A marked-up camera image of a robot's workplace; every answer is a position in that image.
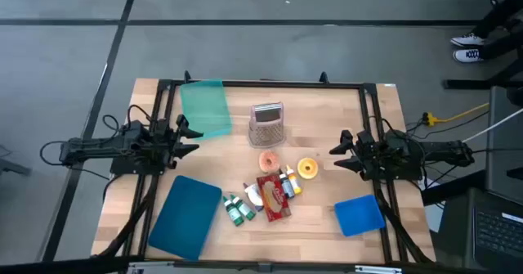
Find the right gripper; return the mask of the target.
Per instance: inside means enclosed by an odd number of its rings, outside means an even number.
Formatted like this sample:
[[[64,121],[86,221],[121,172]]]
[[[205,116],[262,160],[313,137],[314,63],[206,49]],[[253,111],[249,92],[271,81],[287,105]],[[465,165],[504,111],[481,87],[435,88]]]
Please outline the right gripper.
[[[356,134],[355,155],[335,161],[340,168],[359,173],[364,181],[395,179],[394,163],[396,152],[386,143],[375,141],[368,131]],[[339,144],[329,151],[330,155],[344,155],[354,147],[353,136],[347,129],[342,130]]]

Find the yellow toy donut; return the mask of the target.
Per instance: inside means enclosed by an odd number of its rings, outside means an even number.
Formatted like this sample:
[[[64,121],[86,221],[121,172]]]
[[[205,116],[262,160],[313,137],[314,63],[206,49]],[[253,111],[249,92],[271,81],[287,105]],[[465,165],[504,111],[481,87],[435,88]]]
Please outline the yellow toy donut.
[[[314,159],[306,157],[299,160],[297,171],[302,178],[310,180],[317,176],[319,166]]]

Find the orange yellow paint bottle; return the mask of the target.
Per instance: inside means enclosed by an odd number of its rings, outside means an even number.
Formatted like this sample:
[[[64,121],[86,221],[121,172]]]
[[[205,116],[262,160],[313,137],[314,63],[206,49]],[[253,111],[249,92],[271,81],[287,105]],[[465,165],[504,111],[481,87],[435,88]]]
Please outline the orange yellow paint bottle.
[[[298,179],[297,179],[297,174],[295,173],[295,171],[289,165],[286,166],[286,174],[287,174],[288,180],[291,183],[291,186],[293,188],[294,194],[295,195],[301,194],[302,193],[302,188],[299,185],[299,182],[298,182]]]

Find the black paint bottle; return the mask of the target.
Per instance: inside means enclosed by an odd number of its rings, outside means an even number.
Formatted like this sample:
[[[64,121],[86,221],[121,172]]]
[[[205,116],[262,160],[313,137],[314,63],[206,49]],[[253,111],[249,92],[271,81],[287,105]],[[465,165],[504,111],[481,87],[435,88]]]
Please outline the black paint bottle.
[[[282,170],[279,171],[279,179],[280,179],[281,185],[284,189],[284,194],[285,194],[286,198],[292,199],[295,196],[294,189],[293,189],[292,184],[289,181],[287,175]]]

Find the large dark blue bin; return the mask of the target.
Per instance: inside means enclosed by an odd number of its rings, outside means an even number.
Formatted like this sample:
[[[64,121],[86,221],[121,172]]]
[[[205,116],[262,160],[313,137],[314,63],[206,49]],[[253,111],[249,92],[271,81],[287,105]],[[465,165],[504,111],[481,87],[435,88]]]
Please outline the large dark blue bin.
[[[221,197],[217,186],[177,176],[150,233],[149,245],[184,259],[199,259]]]

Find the pink metal box grater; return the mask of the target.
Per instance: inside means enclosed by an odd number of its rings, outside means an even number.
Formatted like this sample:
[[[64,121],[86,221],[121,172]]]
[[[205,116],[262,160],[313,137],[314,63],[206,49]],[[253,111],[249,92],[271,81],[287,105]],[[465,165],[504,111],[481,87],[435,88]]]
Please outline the pink metal box grater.
[[[271,148],[285,141],[282,102],[251,106],[248,141],[254,148]]]

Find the pink frosted toy donut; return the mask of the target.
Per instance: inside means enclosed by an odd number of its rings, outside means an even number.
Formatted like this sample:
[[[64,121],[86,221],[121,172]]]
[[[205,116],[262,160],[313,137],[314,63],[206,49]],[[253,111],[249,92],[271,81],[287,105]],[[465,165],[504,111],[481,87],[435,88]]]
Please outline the pink frosted toy donut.
[[[272,150],[264,150],[259,155],[258,164],[263,173],[274,173],[280,169],[279,156]]]

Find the green paint bottle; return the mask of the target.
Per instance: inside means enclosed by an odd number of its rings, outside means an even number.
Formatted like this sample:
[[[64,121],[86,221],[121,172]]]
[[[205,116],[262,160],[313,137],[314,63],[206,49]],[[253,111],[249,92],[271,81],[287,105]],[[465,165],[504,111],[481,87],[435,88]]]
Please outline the green paint bottle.
[[[245,204],[241,198],[236,195],[230,195],[230,198],[238,211],[240,211],[247,220],[252,221],[255,218],[256,213],[247,204]]]
[[[233,204],[233,202],[226,198],[225,196],[222,197],[224,201],[224,205],[226,207],[226,212],[231,219],[231,221],[234,223],[236,227],[240,226],[244,222],[244,218],[241,214],[241,212],[236,208],[236,206]]]

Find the red biscuit box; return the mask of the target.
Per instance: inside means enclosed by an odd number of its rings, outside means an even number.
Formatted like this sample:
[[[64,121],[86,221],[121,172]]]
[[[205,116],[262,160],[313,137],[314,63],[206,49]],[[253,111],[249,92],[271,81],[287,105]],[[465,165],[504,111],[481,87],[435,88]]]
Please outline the red biscuit box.
[[[279,175],[272,173],[257,178],[257,185],[269,222],[289,217],[291,210]]]

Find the teal translucent plastic bin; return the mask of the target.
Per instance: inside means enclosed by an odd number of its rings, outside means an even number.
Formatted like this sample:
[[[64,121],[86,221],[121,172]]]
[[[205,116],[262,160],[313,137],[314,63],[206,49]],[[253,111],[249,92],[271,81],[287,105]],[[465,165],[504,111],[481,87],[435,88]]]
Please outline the teal translucent plastic bin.
[[[182,85],[181,104],[189,128],[203,136],[199,140],[228,135],[232,120],[221,80],[208,80]]]

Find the small blue tray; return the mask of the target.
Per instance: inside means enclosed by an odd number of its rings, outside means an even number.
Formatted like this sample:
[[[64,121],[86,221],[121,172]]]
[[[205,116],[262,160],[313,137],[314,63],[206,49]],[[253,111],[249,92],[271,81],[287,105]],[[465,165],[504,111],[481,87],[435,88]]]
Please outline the small blue tray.
[[[336,203],[334,206],[339,227],[345,237],[356,236],[385,227],[385,221],[374,195]]]

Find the person's shoe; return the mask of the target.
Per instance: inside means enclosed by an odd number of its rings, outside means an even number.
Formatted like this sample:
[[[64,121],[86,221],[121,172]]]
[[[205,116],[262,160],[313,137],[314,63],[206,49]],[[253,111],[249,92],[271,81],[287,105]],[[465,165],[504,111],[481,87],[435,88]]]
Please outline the person's shoe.
[[[458,47],[482,47],[485,45],[485,41],[485,38],[478,37],[474,33],[468,33],[450,39],[450,42]]]
[[[484,59],[479,49],[463,49],[453,52],[453,58],[460,63],[477,63]]]

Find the black laptop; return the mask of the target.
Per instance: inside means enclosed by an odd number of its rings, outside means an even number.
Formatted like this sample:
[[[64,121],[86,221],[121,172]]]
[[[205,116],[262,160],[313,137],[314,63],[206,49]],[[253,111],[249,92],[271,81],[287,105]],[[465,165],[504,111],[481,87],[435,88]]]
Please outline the black laptop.
[[[476,206],[472,233],[472,256],[479,265],[523,271],[523,216]]]

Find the person's leg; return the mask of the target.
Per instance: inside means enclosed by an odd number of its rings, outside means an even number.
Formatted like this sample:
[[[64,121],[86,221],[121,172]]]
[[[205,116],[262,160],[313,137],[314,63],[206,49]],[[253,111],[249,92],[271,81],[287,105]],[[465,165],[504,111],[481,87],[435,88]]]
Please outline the person's leg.
[[[487,38],[498,26],[523,9],[523,0],[503,0],[498,3],[472,30],[478,38]]]
[[[482,60],[494,59],[522,46],[523,30],[484,45],[479,49],[479,57]]]

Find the black metal table frame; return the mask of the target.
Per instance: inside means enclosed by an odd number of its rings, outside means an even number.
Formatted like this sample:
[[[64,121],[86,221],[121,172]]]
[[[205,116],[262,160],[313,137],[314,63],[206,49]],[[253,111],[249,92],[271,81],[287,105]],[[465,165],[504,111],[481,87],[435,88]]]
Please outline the black metal table frame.
[[[333,206],[342,200],[368,195],[374,184],[339,168],[331,150],[342,130],[376,132],[378,117],[384,127],[405,128],[400,98],[393,84],[227,81],[226,100],[232,119],[229,135],[199,143],[198,149],[162,174],[153,207],[137,223],[133,253],[149,260],[168,260],[170,254],[148,244],[149,234],[172,186],[180,175],[212,184],[224,194],[242,195],[243,186],[261,175],[259,150],[248,144],[248,112],[267,102],[284,105],[285,142],[276,148],[284,164],[305,157],[319,165],[316,178],[304,181],[305,191],[290,203],[291,215],[269,222],[266,215],[240,226],[219,209],[199,261],[207,267],[231,263],[237,267],[336,267],[349,263],[383,263],[389,249],[393,258],[405,254],[393,230],[345,237]]]

